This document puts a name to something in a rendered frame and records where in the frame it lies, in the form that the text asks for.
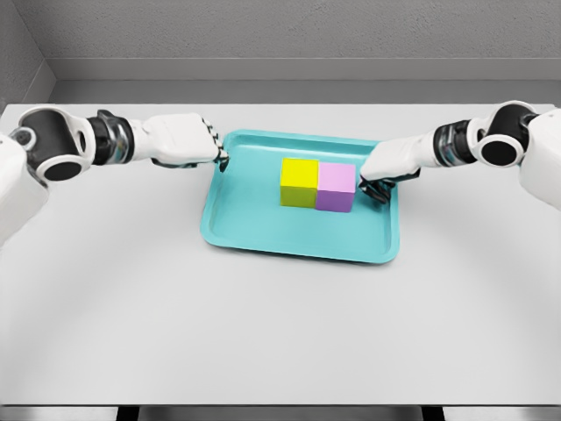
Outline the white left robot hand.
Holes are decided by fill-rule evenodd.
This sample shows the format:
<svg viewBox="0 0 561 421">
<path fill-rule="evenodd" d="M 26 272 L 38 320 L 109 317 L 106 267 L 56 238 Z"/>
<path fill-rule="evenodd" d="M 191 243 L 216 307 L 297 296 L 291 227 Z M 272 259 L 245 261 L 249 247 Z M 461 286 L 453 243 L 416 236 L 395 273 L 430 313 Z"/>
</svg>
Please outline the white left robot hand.
<svg viewBox="0 0 561 421">
<path fill-rule="evenodd" d="M 215 163 L 220 172 L 228 167 L 230 156 L 214 126 L 195 113 L 150 118 L 144 125 L 148 157 L 165 168 L 194 168 Z"/>
</svg>

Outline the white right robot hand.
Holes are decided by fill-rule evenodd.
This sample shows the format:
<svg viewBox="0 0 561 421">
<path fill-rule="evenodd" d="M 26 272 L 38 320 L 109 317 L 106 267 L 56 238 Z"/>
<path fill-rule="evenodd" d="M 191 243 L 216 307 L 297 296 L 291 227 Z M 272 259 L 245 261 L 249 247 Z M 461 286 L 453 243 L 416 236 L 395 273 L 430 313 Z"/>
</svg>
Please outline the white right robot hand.
<svg viewBox="0 0 561 421">
<path fill-rule="evenodd" d="M 420 175 L 421 140 L 417 136 L 378 143 L 359 170 L 359 189 L 378 203 L 388 203 L 397 182 Z"/>
</svg>

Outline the purple cube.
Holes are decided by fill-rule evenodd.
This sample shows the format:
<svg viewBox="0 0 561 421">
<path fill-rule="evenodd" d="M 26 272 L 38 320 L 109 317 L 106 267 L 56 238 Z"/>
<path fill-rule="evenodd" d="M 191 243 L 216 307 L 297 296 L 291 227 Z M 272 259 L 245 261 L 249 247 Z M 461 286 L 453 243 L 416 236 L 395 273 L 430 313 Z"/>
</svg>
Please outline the purple cube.
<svg viewBox="0 0 561 421">
<path fill-rule="evenodd" d="M 319 162 L 316 209 L 350 212 L 356 192 L 356 168 L 352 164 Z"/>
</svg>

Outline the yellow cube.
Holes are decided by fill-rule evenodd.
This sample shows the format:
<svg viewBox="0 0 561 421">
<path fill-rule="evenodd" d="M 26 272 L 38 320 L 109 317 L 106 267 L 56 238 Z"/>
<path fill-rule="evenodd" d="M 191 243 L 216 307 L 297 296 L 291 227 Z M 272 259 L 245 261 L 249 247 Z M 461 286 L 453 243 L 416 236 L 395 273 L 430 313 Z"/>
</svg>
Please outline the yellow cube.
<svg viewBox="0 0 561 421">
<path fill-rule="evenodd" d="M 318 175 L 318 160 L 284 158 L 280 172 L 280 204 L 314 209 Z"/>
</svg>

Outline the teal rectangular tray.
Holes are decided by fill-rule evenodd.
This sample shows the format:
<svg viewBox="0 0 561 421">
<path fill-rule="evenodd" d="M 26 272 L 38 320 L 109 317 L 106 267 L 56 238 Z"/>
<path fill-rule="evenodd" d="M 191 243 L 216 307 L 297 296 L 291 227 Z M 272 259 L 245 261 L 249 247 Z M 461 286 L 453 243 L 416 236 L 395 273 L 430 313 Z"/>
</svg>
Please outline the teal rectangular tray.
<svg viewBox="0 0 561 421">
<path fill-rule="evenodd" d="M 230 162 L 213 175 L 201 234 L 214 246 L 269 253 L 387 263 L 400 250 L 398 194 L 388 204 L 356 194 L 348 213 L 281 205 L 285 158 L 341 162 L 360 168 L 373 140 L 236 130 L 224 138 Z"/>
</svg>

